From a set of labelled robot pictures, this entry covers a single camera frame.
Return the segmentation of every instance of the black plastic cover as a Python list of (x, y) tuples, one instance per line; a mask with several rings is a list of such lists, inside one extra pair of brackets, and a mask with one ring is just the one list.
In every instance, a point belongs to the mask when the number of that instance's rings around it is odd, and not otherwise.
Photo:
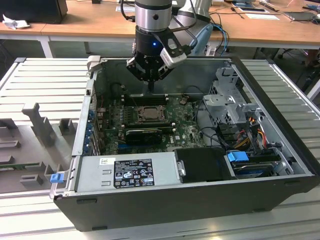
[(231, 180), (225, 160), (225, 151), (217, 147), (180, 148), (174, 151), (177, 161), (182, 161), (186, 175), (183, 183)]

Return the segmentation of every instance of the yellow wire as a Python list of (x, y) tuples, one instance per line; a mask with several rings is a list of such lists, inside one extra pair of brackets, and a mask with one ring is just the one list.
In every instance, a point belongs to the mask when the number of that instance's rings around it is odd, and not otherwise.
[(237, 149), (243, 145), (245, 145), (247, 142), (249, 142), (249, 138), (247, 137), (244, 141), (240, 142), (237, 146), (235, 146), (234, 148)]

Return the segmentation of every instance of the white table leg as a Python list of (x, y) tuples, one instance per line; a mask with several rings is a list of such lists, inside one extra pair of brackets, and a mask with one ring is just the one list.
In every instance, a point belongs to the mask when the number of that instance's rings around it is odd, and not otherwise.
[(42, 50), (46, 58), (55, 58), (55, 54), (52, 51), (50, 39), (48, 36), (39, 36), (38, 41), (41, 43)]
[(86, 54), (91, 54), (89, 42), (87, 41), (84, 42), (84, 49)]
[(314, 87), (310, 90), (307, 97), (313, 101), (315, 97), (320, 93), (320, 79), (319, 81), (314, 85)]

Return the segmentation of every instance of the computer case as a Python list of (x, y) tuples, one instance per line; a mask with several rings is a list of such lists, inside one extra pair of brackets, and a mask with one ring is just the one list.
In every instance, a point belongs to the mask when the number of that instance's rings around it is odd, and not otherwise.
[(10, 0), (1, 2), (0, 19), (60, 24), (67, 11), (66, 0)]

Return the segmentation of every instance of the blue cable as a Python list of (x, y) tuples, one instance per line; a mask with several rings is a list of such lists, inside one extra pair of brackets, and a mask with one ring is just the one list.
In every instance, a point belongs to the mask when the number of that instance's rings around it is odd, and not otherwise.
[(227, 49), (227, 36), (226, 36), (226, 32), (225, 32), (220, 26), (215, 25), (215, 24), (213, 24), (213, 23), (212, 23), (212, 25), (213, 25), (214, 27), (216, 27), (217, 29), (219, 29), (219, 30), (221, 31), (221, 33), (223, 34), (224, 47), (223, 47), (223, 50), (222, 50), (222, 52), (221, 52), (221, 54), (220, 54), (220, 56), (222, 56), (222, 54), (223, 54), (223, 53), (226, 51), (226, 49)]

